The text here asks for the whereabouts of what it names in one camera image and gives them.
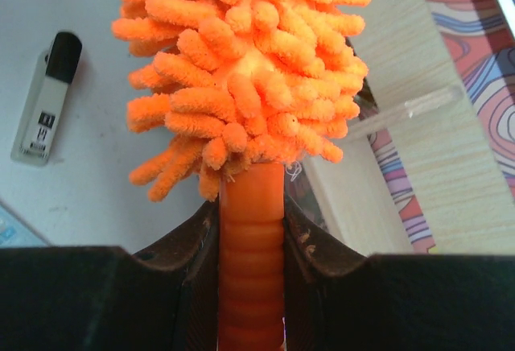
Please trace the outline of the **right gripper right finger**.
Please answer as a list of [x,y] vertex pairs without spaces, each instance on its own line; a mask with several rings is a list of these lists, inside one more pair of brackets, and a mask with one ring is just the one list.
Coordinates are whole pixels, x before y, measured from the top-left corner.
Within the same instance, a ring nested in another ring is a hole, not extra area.
[[364,256],[285,200],[289,350],[511,350],[510,255]]

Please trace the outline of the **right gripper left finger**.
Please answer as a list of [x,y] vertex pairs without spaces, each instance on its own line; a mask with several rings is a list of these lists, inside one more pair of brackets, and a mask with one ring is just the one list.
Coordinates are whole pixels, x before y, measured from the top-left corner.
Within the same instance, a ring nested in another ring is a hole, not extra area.
[[2,250],[2,349],[216,349],[218,235],[218,206],[206,202],[135,254]]

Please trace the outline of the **orange microfiber duster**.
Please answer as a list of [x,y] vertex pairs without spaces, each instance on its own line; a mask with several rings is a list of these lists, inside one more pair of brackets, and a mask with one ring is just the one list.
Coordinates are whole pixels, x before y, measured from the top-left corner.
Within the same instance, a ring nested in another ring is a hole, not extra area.
[[221,350],[280,350],[284,174],[305,155],[342,160],[368,67],[348,45],[371,0],[121,0],[113,35],[150,63],[131,72],[134,133],[172,140],[130,173],[158,202],[199,177],[220,204]]

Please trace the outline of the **black and white stapler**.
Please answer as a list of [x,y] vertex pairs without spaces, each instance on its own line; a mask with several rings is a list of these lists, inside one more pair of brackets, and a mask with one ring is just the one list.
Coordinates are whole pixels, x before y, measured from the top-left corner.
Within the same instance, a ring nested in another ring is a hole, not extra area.
[[37,167],[47,164],[81,52],[79,37],[60,31],[39,55],[10,153],[14,161]]

